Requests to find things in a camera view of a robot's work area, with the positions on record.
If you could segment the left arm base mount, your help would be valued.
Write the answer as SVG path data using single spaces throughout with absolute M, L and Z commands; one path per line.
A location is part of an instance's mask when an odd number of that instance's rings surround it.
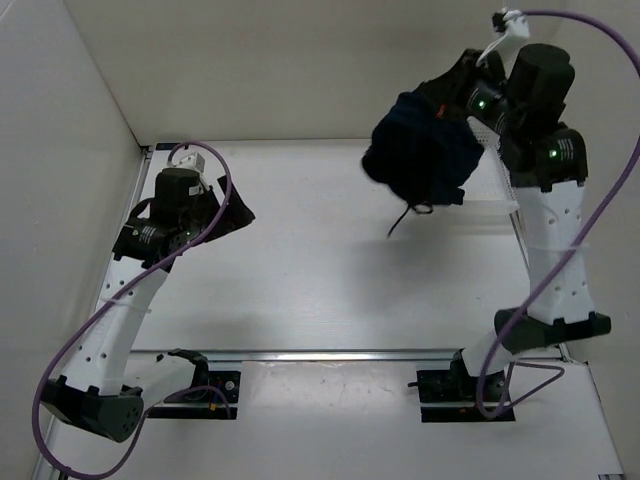
M 180 389 L 167 400 L 149 409 L 151 419 L 172 420 L 235 420 L 241 386 L 241 371 L 224 367 L 211 369 L 208 358 L 199 352 L 174 349 L 157 356 L 157 361 L 165 359 L 182 360 L 195 367 L 194 378 L 187 387 Z

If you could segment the navy blue shorts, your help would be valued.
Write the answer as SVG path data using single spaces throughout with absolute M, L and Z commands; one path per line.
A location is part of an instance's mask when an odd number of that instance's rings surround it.
M 408 212 L 424 215 L 464 202 L 463 185 L 483 153 L 466 119 L 440 118 L 425 95 L 411 91 L 401 93 L 376 125 L 361 166 Z

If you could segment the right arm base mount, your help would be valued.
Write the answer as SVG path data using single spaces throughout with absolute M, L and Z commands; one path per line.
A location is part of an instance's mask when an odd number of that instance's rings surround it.
M 422 423 L 514 422 L 512 409 L 496 418 L 486 418 L 476 405 L 477 378 L 471 377 L 460 352 L 456 352 L 449 368 L 423 369 L 407 384 L 418 392 Z

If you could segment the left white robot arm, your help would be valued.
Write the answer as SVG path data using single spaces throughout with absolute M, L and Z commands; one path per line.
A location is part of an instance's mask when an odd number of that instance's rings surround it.
M 175 259 L 198 236 L 210 242 L 250 225 L 255 216 L 227 177 L 224 197 L 193 169 L 169 167 L 155 179 L 154 195 L 140 201 L 112 249 L 102 287 L 105 314 L 82 336 L 58 377 L 46 381 L 41 404 L 61 422 L 121 443 L 143 413 L 167 397 L 206 395 L 206 359 L 175 348 L 159 355 L 139 377 L 125 368 L 134 340 Z

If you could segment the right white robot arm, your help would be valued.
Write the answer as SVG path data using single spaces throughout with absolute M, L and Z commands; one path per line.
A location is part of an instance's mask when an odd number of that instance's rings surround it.
M 511 71 L 500 55 L 465 50 L 441 76 L 418 91 L 435 102 L 439 117 L 472 117 L 499 138 L 498 155 L 524 223 L 530 293 L 518 322 L 503 309 L 477 344 L 459 350 L 448 375 L 452 393 L 470 400 L 521 354 L 607 335 L 609 316 L 597 312 L 584 255 L 575 239 L 582 226 L 588 177 L 581 134 L 560 117 L 574 81 L 569 54 L 548 44 L 522 47 Z

